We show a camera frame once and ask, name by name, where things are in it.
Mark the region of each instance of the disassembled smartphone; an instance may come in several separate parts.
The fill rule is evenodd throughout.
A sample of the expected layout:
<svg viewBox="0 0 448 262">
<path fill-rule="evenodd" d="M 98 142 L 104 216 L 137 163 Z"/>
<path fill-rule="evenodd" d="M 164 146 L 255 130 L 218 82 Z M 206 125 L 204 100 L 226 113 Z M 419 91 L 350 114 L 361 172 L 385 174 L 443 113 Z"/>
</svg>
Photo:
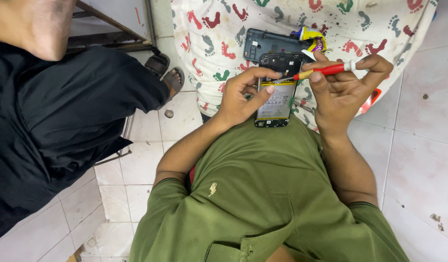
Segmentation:
<svg viewBox="0 0 448 262">
<path fill-rule="evenodd" d="M 298 36 L 288 36 L 250 28 L 247 30 L 244 58 L 259 61 L 262 54 L 300 52 L 308 49 L 311 44 L 313 44 L 313 39 L 300 41 Z"/>
<path fill-rule="evenodd" d="M 259 66 L 270 68 L 287 76 L 297 74 L 303 64 L 311 61 L 311 58 L 302 52 L 263 54 Z M 276 84 L 274 80 L 266 77 L 258 80 L 258 91 L 272 85 L 274 86 L 274 93 L 258 109 L 255 120 L 257 127 L 282 127 L 289 123 L 297 81 L 285 81 Z"/>
</svg>

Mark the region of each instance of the black pants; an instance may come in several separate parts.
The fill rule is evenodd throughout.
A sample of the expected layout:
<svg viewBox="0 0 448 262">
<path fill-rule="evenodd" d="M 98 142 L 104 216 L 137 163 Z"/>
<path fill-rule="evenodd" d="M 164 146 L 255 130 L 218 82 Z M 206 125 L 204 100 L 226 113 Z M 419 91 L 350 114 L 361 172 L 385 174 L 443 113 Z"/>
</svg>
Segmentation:
<svg viewBox="0 0 448 262">
<path fill-rule="evenodd" d="M 95 47 L 47 62 L 0 43 L 0 237 L 131 144 L 120 137 L 125 118 L 168 96 L 121 51 Z"/>
</svg>

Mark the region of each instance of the red screwdriver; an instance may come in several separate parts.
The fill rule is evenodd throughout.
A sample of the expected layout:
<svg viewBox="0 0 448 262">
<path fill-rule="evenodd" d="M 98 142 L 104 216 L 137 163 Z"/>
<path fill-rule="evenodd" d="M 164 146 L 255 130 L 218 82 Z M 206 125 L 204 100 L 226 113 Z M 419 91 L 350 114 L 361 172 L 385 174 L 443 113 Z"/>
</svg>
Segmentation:
<svg viewBox="0 0 448 262">
<path fill-rule="evenodd" d="M 292 77 L 279 79 L 274 82 L 280 83 L 280 82 L 288 81 L 288 80 L 308 79 L 310 74 L 313 72 L 320 72 L 321 74 L 329 75 L 329 74 L 337 74 L 337 73 L 341 73 L 341 72 L 345 72 L 345 71 L 354 71 L 354 70 L 355 70 L 355 60 L 350 60 L 350 62 L 343 63 L 343 64 L 326 66 L 325 68 L 315 68 L 312 70 L 301 72 Z"/>
</svg>

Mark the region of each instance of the cloth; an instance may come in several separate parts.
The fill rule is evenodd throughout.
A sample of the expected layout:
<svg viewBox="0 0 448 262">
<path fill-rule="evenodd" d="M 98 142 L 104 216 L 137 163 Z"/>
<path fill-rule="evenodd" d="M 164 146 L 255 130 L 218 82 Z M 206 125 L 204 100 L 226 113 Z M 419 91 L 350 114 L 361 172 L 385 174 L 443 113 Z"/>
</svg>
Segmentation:
<svg viewBox="0 0 448 262">
<path fill-rule="evenodd" d="M 294 116 L 233 127 L 196 164 L 190 195 L 175 179 L 153 188 L 130 261 L 263 262 L 282 244 L 297 261 L 408 261 L 377 207 L 339 201 L 319 151 Z"/>
<path fill-rule="evenodd" d="M 360 60 L 379 54 L 394 64 L 378 101 L 396 81 L 422 43 L 436 0 L 174 0 L 172 16 L 178 54 L 192 72 L 201 113 L 213 116 L 221 104 L 225 81 L 256 62 L 243 58 L 249 28 L 288 35 L 302 26 L 326 35 L 330 60 Z M 357 70 L 363 77 L 367 72 Z M 308 81 L 299 82 L 292 114 L 311 130 L 316 101 Z M 369 107 L 359 110 L 365 113 Z"/>
<path fill-rule="evenodd" d="M 95 47 L 47 62 L 0 43 L 0 237 L 130 144 L 119 137 L 125 118 L 168 95 L 117 50 Z"/>
</svg>

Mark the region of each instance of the red footprint print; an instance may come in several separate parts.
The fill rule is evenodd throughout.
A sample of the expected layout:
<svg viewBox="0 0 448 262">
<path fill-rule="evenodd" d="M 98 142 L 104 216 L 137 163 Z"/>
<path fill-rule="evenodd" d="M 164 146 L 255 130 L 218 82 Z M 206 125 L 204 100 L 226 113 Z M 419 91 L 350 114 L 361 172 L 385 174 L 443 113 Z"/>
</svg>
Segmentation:
<svg viewBox="0 0 448 262">
<path fill-rule="evenodd" d="M 323 24 L 323 27 L 321 27 L 320 33 L 324 33 L 328 29 L 329 29 L 329 27 L 327 27 L 326 24 Z"/>
<path fill-rule="evenodd" d="M 373 48 L 372 44 L 367 44 L 365 46 L 365 50 L 367 51 L 368 55 L 371 55 L 371 54 L 376 55 L 379 51 L 384 50 L 384 46 L 386 45 L 387 42 L 388 42 L 387 39 L 383 39 L 378 48 Z"/>
<path fill-rule="evenodd" d="M 203 108 L 203 110 L 207 111 L 208 110 L 208 105 L 209 105 L 208 103 L 205 103 L 204 106 L 200 105 L 200 107 Z"/>
<path fill-rule="evenodd" d="M 196 58 L 193 59 L 193 61 L 192 61 L 192 65 L 193 65 L 193 67 L 194 67 L 195 70 L 196 70 L 196 75 L 197 75 L 197 76 L 203 76 L 203 72 L 201 72 L 201 70 L 199 70 L 198 68 L 196 68 L 196 66 L 194 65 L 195 63 L 196 63 Z"/>
<path fill-rule="evenodd" d="M 225 57 L 228 57 L 230 59 L 235 59 L 235 57 L 236 57 L 235 53 L 227 53 L 227 48 L 228 48 L 228 45 L 226 43 L 222 42 L 222 48 L 221 48 L 222 54 Z"/>
<path fill-rule="evenodd" d="M 238 15 L 238 17 L 240 19 L 242 19 L 242 21 L 246 21 L 247 20 L 248 13 L 247 13 L 247 11 L 245 9 L 242 10 L 242 14 L 240 14 L 240 12 L 238 11 L 237 6 L 235 4 L 232 5 L 232 9 Z"/>
<path fill-rule="evenodd" d="M 411 14 L 416 13 L 423 8 L 422 0 L 416 0 L 416 2 L 414 2 L 415 0 L 407 0 L 408 8 L 411 10 Z"/>
<path fill-rule="evenodd" d="M 410 30 L 410 27 L 408 27 L 408 26 L 405 26 L 404 28 L 403 28 L 403 32 L 406 34 L 406 35 L 408 35 L 408 36 L 413 36 L 415 33 L 414 32 L 412 32 L 412 30 Z"/>
<path fill-rule="evenodd" d="M 190 12 L 188 12 L 186 15 L 188 16 L 188 22 L 189 22 L 189 23 L 191 23 L 191 22 L 192 22 L 192 19 L 193 19 L 193 22 L 195 22 L 196 28 L 198 28 L 198 29 L 203 28 L 203 25 L 200 24 L 200 22 L 198 21 L 198 19 L 197 19 L 196 16 L 194 15 L 193 10 L 190 11 Z"/>
<path fill-rule="evenodd" d="M 188 33 L 188 36 L 185 36 L 186 44 L 182 43 L 180 46 L 185 49 L 187 53 L 190 53 L 190 33 Z"/>
<path fill-rule="evenodd" d="M 225 82 L 222 83 L 219 87 L 217 91 L 221 91 L 222 93 L 224 93 L 224 88 L 225 88 Z"/>
<path fill-rule="evenodd" d="M 203 24 L 207 28 L 214 28 L 218 24 L 221 23 L 221 13 L 220 12 L 216 12 L 216 18 L 214 19 L 214 21 L 209 20 L 209 17 L 203 17 L 203 18 L 201 18 L 201 20 L 203 20 Z"/>
<path fill-rule="evenodd" d="M 317 13 L 321 11 L 321 9 L 323 9 L 323 6 L 321 5 L 321 0 L 317 0 L 316 3 L 314 3 L 314 0 L 308 0 L 308 4 L 310 5 L 310 8 L 313 10 L 313 13 Z"/>
<path fill-rule="evenodd" d="M 358 46 L 354 42 L 352 42 L 352 40 L 349 40 L 343 46 L 342 51 L 346 51 L 347 53 L 350 53 L 351 49 L 354 49 L 355 54 L 357 55 L 357 57 L 361 57 L 363 55 L 363 52 L 360 50 L 360 48 L 358 48 Z"/>
<path fill-rule="evenodd" d="M 247 66 L 244 66 L 244 64 L 240 64 L 240 66 L 237 68 L 240 69 L 241 71 L 245 71 L 249 67 L 250 67 L 250 60 L 247 60 Z"/>
</svg>

